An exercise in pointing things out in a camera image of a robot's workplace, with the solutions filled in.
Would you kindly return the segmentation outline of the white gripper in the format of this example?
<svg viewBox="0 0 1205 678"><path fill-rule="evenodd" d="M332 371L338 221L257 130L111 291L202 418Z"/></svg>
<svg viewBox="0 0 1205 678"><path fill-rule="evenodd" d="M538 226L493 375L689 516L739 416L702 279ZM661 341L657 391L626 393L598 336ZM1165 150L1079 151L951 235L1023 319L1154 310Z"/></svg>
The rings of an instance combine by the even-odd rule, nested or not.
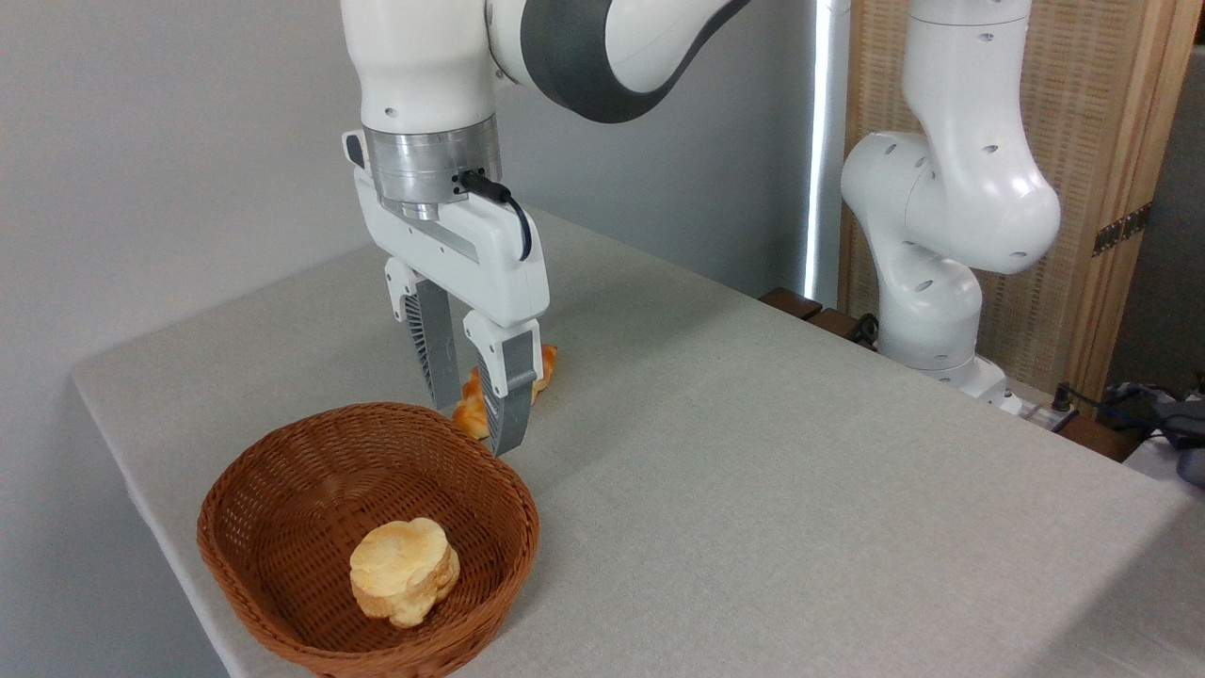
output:
<svg viewBox="0 0 1205 678"><path fill-rule="evenodd" d="M408 328L434 407L453 407L462 395L449 291L477 309L464 328L476 347L490 446L504 455L523 443L534 383L543 375L534 318L547 312L549 293L537 226L474 194L440 206L435 220L392 214L380 205L363 142L362 130L345 132L345 157L357 164L368 231L390 254L384 271L392 308Z"/></svg>

